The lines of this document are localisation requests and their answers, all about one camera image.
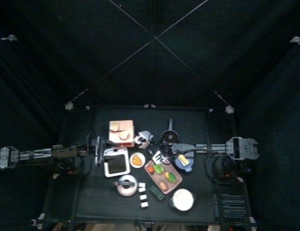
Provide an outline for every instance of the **white plate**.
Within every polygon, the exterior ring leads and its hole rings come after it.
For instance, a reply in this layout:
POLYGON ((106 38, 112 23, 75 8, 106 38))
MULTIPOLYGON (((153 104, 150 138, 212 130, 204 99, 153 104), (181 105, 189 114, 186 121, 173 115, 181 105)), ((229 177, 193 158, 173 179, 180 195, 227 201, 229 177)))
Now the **white plate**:
POLYGON ((132 155, 132 157, 130 157, 130 163, 132 163, 132 166, 133 166, 134 168, 137 168, 137 169, 142 168, 144 165, 145 165, 145 156, 144 156, 144 154, 140 153, 140 152, 136 152, 136 153, 132 155), (138 157, 141 158, 141 160, 142 160, 142 165, 141 165, 141 166, 137 166, 137 165, 133 164, 133 158, 134 158, 134 156, 138 156, 138 157))

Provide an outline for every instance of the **black pot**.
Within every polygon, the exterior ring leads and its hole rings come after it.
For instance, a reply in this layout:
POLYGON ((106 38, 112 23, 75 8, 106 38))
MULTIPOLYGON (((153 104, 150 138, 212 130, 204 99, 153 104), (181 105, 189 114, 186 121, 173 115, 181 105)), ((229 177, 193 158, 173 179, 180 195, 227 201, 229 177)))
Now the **black pot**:
POLYGON ((180 135, 173 130, 173 119, 169 119, 169 130, 166 130, 162 134, 162 142, 165 145, 173 145, 180 141, 180 135))

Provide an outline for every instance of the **black table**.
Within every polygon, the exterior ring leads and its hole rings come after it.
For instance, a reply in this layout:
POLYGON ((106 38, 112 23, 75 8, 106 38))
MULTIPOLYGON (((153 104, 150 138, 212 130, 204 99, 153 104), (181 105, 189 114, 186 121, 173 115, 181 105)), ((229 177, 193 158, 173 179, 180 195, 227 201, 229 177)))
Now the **black table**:
MULTIPOLYGON (((96 132, 101 137, 108 138, 109 121, 133 120, 136 132, 149 131, 157 137, 169 128, 169 119, 173 118, 173 129, 180 134, 180 143, 210 144, 227 143, 236 135, 233 114, 225 112, 225 108, 141 108, 141 107, 100 107, 90 109, 74 109, 69 112, 63 125, 59 142, 66 145, 85 143, 86 136, 96 132)), ((129 148, 130 154, 148 150, 129 148)), ((217 186, 214 181, 206 176, 206 156, 209 154, 197 153, 193 171, 178 170, 182 175, 182 182, 177 189, 188 189, 196 195, 196 202, 190 210, 180 211, 170 204, 169 200, 174 191, 160 201, 149 188, 156 185, 148 173, 142 169, 132 168, 132 175, 140 182, 146 183, 146 195, 149 207, 141 207, 140 192, 130 197, 122 197, 114 186, 114 181, 120 177, 108 178, 102 166, 94 166, 92 162, 92 172, 84 180, 71 187, 75 189, 74 196, 70 197, 73 205, 67 208, 61 206, 50 207, 50 217, 74 219, 78 223, 117 223, 130 222, 134 224, 185 224, 209 225, 223 221, 218 211, 217 186)), ((61 203, 61 195, 54 196, 57 204, 61 203)))

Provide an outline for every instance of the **kettle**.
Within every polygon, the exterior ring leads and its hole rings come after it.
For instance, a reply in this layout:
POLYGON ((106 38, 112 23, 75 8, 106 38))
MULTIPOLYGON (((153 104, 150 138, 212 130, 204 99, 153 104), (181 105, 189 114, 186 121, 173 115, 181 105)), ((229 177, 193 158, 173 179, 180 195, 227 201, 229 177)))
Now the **kettle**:
POLYGON ((138 182, 132 175, 124 175, 118 181, 114 182, 118 192, 122 196, 129 197, 137 191, 138 182))

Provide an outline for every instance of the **black tent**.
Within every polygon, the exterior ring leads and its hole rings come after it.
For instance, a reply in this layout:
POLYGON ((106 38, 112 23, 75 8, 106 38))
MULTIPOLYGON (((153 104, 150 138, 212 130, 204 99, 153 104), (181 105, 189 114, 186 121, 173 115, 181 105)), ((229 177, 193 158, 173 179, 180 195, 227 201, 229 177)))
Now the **black tent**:
MULTIPOLYGON (((0 148, 49 147, 89 105, 232 106, 237 134, 260 143, 257 223, 300 230, 295 36, 300 0, 0 1, 0 148)), ((0 174, 7 230, 42 211, 49 169, 33 168, 0 174)))

